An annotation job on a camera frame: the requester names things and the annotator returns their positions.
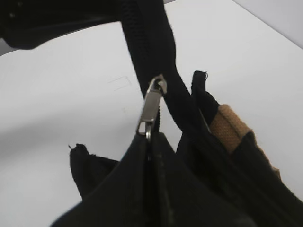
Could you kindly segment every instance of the metal zipper slider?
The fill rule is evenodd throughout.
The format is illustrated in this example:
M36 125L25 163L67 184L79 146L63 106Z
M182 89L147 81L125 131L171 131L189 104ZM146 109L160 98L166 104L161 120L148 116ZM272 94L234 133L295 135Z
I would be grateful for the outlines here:
M154 77L150 82L150 86L145 95L141 117L136 129L136 133L138 135L146 136L148 141L151 140L152 130L159 111L162 93L167 93L167 84L163 75L160 74L159 76ZM145 131L140 131L140 126L142 123L145 123Z

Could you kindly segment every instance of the black fabric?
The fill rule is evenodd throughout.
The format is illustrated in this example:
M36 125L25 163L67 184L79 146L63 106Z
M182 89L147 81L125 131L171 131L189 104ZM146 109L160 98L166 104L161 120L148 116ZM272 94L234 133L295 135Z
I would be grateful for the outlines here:
M203 73L196 74L196 76L200 76L200 79L196 81L204 81L205 83ZM198 90L199 92L193 93L194 96L206 93L203 91L203 85L198 84L197 86L199 86L199 89L196 89L196 91ZM216 113L215 109L218 104L217 102L214 102L214 98L212 96L196 96L194 99L199 107L201 104L208 104L209 107L213 107L210 113ZM239 157L238 161L241 165L238 165L235 160L232 160L231 157L227 155L227 152L224 150L218 139L212 136L208 131L202 131L202 135L200 135L200 137L198 137L198 132L189 134L184 133L177 149L177 155L185 161L197 178L203 179L204 181L205 179L208 179L208 181L216 179L217 182L215 184L213 183L211 186L214 187L215 185L217 194L230 201L239 209L245 210L251 217L253 217L258 226L302 225L301 220L294 218L294 216L290 215L287 210L283 209L283 206L277 204L276 200L270 196L268 191L262 190L262 187L255 182L255 178L251 178L250 175L246 175L246 172L241 168L241 165L246 165L245 159L244 162L242 162L242 158ZM251 165L254 165L254 167L257 168L260 163L264 163L264 159L256 160L256 162L251 163ZM233 178L237 178L238 185L233 183ZM296 207L296 213L303 213L303 209L300 207L300 204L302 203L298 201L295 196L293 196L292 201L293 204L288 203L290 208Z
M144 171L147 158L146 138L135 136L121 162L80 204L59 218L53 227L144 226ZM157 226L156 218L151 215Z
M273 172L249 132L231 155L233 162L245 172L292 219L303 225L303 203Z
M218 112L219 103L205 89L207 73L195 71L191 86L192 97L205 118L208 125L213 121Z
M196 71L193 76L192 96L201 110L205 120L211 124L219 104L205 91L206 75ZM249 176L258 187L291 218L303 223L303 203L283 184L273 172L268 160L255 143L255 137L249 132L232 153L234 164Z
M81 197L89 195L117 164L115 160L90 155L83 144L76 144L70 152L70 167Z
M152 78L162 74L168 86L164 99L176 124L182 130L199 130L202 118L178 74L174 37L163 1L120 0L120 6L122 28L143 95Z
M1 0L0 38L33 49L79 29L119 21L116 0Z
M153 142L160 199L165 204L167 223L163 226L252 227L245 214L217 197L198 181L175 156L165 136L160 133Z
M135 136L114 170L52 226L256 227L198 181L162 133L146 142Z

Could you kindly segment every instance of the white table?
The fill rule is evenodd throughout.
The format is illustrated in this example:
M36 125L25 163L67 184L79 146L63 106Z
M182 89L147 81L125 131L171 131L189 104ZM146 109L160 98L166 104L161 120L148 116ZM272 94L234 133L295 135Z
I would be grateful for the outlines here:
M256 133L283 181L303 199L303 50L236 3L166 5L177 67L190 88L207 90ZM48 226L80 201L69 149L120 159L143 99L119 23L82 30L0 58L0 226ZM162 105L173 148L180 131Z

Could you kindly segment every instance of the white surface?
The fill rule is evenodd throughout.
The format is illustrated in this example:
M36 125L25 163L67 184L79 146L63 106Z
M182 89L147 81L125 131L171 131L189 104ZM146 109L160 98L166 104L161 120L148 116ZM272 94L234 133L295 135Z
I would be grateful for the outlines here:
M178 0L166 6L177 67L254 129L283 181L303 199L303 51L236 3ZM60 37L0 58L0 226L48 226L80 201L69 149L120 159L143 99L119 23ZM180 132L162 108L161 130Z
M11 48L10 46L8 46L6 44L4 39L0 38L0 56L4 55L6 53L12 52L14 50L15 50L14 48Z
M302 0L233 0L303 49Z

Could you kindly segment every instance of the zipper pull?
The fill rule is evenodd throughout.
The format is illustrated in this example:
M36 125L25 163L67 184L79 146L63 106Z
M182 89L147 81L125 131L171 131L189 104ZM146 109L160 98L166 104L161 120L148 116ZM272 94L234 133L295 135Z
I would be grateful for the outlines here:
M136 133L138 135L146 136L148 141L151 141L152 130L156 122L162 94L166 93L167 84L163 75L160 74L159 76L154 77L150 82L149 88L147 89L141 117L136 129ZM140 126L142 123L145 124L144 131L140 131Z

